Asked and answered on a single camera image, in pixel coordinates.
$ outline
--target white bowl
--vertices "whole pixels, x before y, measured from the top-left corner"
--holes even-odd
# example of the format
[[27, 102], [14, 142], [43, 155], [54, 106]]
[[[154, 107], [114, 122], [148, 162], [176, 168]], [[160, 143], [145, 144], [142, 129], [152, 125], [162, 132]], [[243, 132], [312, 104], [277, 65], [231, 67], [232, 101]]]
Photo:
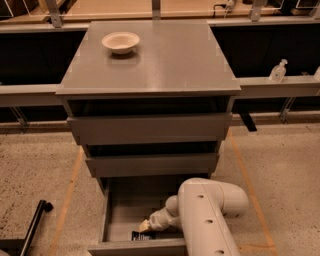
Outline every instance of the white bowl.
[[127, 54], [132, 51], [140, 41], [140, 38], [130, 32], [115, 32], [106, 35], [102, 44], [115, 54]]

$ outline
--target floor marking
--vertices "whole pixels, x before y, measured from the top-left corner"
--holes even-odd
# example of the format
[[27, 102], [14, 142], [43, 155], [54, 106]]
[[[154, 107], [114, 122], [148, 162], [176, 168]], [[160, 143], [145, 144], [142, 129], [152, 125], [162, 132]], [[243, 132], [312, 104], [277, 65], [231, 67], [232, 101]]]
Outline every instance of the floor marking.
[[272, 236], [270, 234], [270, 231], [269, 231], [269, 228], [268, 228], [268, 225], [267, 225], [267, 221], [266, 221], [266, 219], [265, 219], [265, 217], [263, 215], [263, 212], [261, 210], [259, 201], [258, 201], [258, 199], [256, 197], [255, 192], [254, 192], [250, 177], [248, 175], [247, 168], [246, 168], [246, 166], [244, 164], [244, 161], [242, 159], [242, 156], [241, 156], [240, 150], [238, 148], [238, 145], [237, 145], [237, 143], [235, 142], [235, 140], [234, 140], [234, 138], [232, 136], [231, 128], [229, 129], [229, 132], [228, 132], [228, 138], [231, 141], [231, 144], [232, 144], [232, 147], [233, 147], [233, 151], [234, 151], [234, 153], [235, 153], [235, 155], [237, 157], [237, 162], [238, 162], [238, 165], [240, 167], [242, 176], [243, 176], [243, 178], [245, 180], [245, 183], [246, 183], [246, 185], [248, 187], [248, 190], [249, 190], [249, 196], [250, 196], [251, 201], [253, 203], [254, 209], [255, 209], [255, 211], [257, 213], [257, 216], [258, 216], [260, 225], [262, 227], [264, 236], [265, 236], [265, 238], [267, 240], [267, 244], [270, 247], [269, 250], [272, 252], [272, 255], [277, 256], [278, 253], [277, 253], [276, 247], [274, 245]]
[[239, 244], [240, 252], [257, 252], [257, 251], [269, 251], [274, 250], [274, 246], [267, 244]]
[[74, 187], [75, 187], [75, 183], [76, 183], [76, 180], [78, 178], [79, 170], [80, 170], [80, 167], [81, 167], [82, 156], [83, 156], [83, 150], [80, 147], [78, 155], [77, 155], [77, 159], [76, 159], [76, 161], [75, 161], [75, 163], [73, 165], [73, 170], [72, 170], [70, 183], [69, 183], [69, 186], [68, 186], [68, 190], [67, 190], [66, 196], [64, 198], [64, 202], [63, 202], [63, 206], [62, 206], [61, 213], [60, 213], [60, 216], [59, 216], [59, 220], [58, 220], [58, 224], [57, 224], [57, 227], [56, 227], [56, 231], [55, 231], [53, 240], [52, 240], [50, 248], [49, 248], [49, 253], [48, 253], [49, 256], [55, 256], [56, 252], [57, 252], [58, 242], [59, 242], [60, 237], [61, 237], [61, 233], [62, 233], [62, 230], [63, 230], [63, 227], [64, 227], [64, 223], [65, 223], [65, 220], [66, 220], [67, 212], [68, 212], [68, 208], [69, 208], [70, 203], [71, 203], [72, 193], [73, 193], [73, 190], [74, 190]]

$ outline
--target yellow tape line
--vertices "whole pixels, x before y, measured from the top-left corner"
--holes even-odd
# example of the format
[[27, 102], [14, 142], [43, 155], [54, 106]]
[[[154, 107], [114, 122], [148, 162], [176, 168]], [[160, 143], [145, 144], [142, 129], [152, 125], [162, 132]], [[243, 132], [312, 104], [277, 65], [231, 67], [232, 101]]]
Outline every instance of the yellow tape line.
[[71, 180], [70, 180], [70, 183], [69, 183], [69, 186], [68, 186], [67, 194], [66, 194], [66, 196], [64, 198], [63, 206], [62, 206], [61, 213], [60, 213], [60, 216], [59, 216], [59, 220], [58, 220], [58, 224], [57, 224], [57, 227], [56, 227], [56, 231], [55, 231], [53, 240], [52, 240], [50, 248], [49, 248], [48, 256], [55, 256], [56, 255], [57, 248], [58, 248], [58, 243], [59, 243], [59, 240], [60, 240], [60, 237], [61, 237], [61, 233], [62, 233], [62, 230], [63, 230], [63, 227], [64, 227], [64, 223], [65, 223], [65, 220], [66, 220], [67, 212], [68, 212], [68, 209], [69, 209], [69, 206], [70, 206], [70, 203], [71, 203], [73, 190], [74, 190], [75, 183], [76, 183], [76, 180], [78, 178], [79, 170], [80, 170], [80, 167], [81, 167], [82, 156], [83, 156], [83, 150], [80, 147], [78, 155], [77, 155], [77, 159], [76, 159], [76, 161], [75, 161], [75, 163], [73, 165]]
[[276, 250], [276, 247], [274, 245], [274, 242], [273, 242], [273, 239], [272, 239], [272, 236], [270, 234], [270, 231], [269, 231], [269, 228], [268, 228], [268, 225], [267, 225], [267, 222], [266, 222], [266, 219], [263, 215], [263, 212], [261, 210], [261, 207], [260, 207], [260, 204], [259, 204], [259, 201], [256, 197], [256, 194], [254, 192], [254, 189], [253, 189], [253, 186], [252, 186], [252, 183], [251, 183], [251, 180], [249, 178], [249, 175], [248, 175], [248, 171], [247, 171], [247, 168], [244, 164], [244, 161], [242, 160], [242, 156], [241, 156], [241, 153], [240, 153], [240, 150], [238, 148], [238, 145], [237, 143], [235, 142], [233, 136], [232, 136], [232, 131], [231, 129], [229, 129], [229, 132], [228, 132], [228, 138], [230, 139], [231, 141], [231, 144], [232, 144], [232, 147], [233, 147], [233, 151], [237, 157], [237, 162], [238, 162], [238, 165], [240, 167], [240, 170], [241, 170], [241, 173], [242, 173], [242, 176], [245, 180], [245, 183], [248, 187], [248, 190], [249, 190], [249, 196], [251, 198], [251, 201], [253, 203], [253, 206], [254, 206], [254, 209], [257, 213], [257, 216], [258, 216], [258, 219], [259, 219], [259, 222], [260, 222], [260, 225], [262, 227], [262, 230], [263, 230], [263, 233], [264, 233], [264, 236], [267, 240], [267, 244], [268, 244], [268, 247], [269, 247], [269, 250], [271, 251], [272, 255], [274, 256], [277, 256], [278, 253], [277, 253], [277, 250]]

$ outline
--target open drawer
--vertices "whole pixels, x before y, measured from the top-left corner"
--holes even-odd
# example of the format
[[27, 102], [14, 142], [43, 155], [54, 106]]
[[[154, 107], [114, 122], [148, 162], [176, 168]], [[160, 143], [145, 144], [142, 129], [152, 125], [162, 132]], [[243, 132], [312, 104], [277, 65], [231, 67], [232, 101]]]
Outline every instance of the open drawer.
[[157, 232], [154, 240], [131, 241], [132, 231], [177, 194], [184, 180], [171, 175], [108, 179], [100, 238], [88, 247], [91, 255], [186, 255], [183, 234], [175, 229]]
[[78, 145], [221, 140], [230, 121], [230, 113], [68, 118]]

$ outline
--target drawer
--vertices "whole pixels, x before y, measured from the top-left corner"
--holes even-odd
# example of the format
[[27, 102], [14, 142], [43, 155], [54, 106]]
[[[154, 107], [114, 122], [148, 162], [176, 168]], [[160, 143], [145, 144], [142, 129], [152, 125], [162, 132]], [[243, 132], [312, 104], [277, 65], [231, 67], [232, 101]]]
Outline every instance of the drawer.
[[93, 157], [86, 160], [92, 177], [211, 174], [217, 154]]
[[99, 241], [89, 245], [94, 256], [184, 256], [181, 231], [156, 232], [155, 240], [131, 241], [131, 232], [151, 213], [177, 194], [183, 176], [124, 177], [108, 179]]
[[221, 140], [230, 121], [230, 113], [68, 118], [78, 145]]

